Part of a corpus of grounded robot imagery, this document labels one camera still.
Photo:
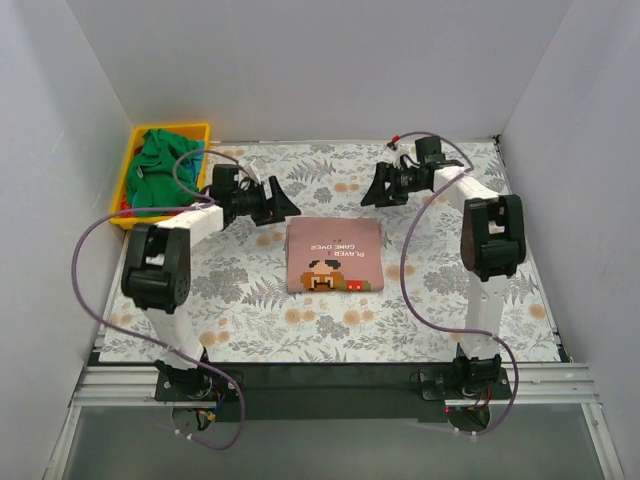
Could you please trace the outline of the pink mario t shirt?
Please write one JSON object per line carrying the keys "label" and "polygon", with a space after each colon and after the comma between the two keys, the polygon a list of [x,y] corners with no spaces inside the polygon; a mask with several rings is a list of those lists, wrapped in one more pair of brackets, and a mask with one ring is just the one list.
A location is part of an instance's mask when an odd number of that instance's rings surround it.
{"label": "pink mario t shirt", "polygon": [[380,292],[381,225],[373,218],[296,217],[287,227],[287,291]]}

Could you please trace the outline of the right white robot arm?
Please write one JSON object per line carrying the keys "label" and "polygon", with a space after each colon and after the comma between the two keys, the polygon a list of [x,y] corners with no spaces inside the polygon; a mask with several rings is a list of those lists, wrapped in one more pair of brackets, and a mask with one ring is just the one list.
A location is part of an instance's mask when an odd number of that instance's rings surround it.
{"label": "right white robot arm", "polygon": [[472,176],[467,155],[446,157],[447,139],[412,131],[416,158],[379,162],[361,203],[376,208],[400,206],[410,194],[429,190],[445,198],[462,215],[460,255],[468,273],[468,307],[453,361],[433,373],[420,373],[423,392],[433,398],[447,393],[488,396],[505,377],[501,355],[511,350],[500,337],[503,294],[526,258],[522,200],[499,194]]}

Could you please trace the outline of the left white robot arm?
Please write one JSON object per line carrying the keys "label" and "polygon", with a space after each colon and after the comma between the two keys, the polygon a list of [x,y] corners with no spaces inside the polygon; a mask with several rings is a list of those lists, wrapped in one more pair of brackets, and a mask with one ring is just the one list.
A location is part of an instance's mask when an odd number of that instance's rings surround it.
{"label": "left white robot arm", "polygon": [[207,353],[185,307],[192,247],[240,216],[263,226],[301,213],[276,177],[265,183],[251,174],[241,178],[240,167],[233,164],[214,166],[212,183],[203,194],[215,205],[133,228],[121,277],[123,295],[142,311],[165,349],[156,368],[181,398],[193,400],[210,398],[215,382],[200,366],[208,361]]}

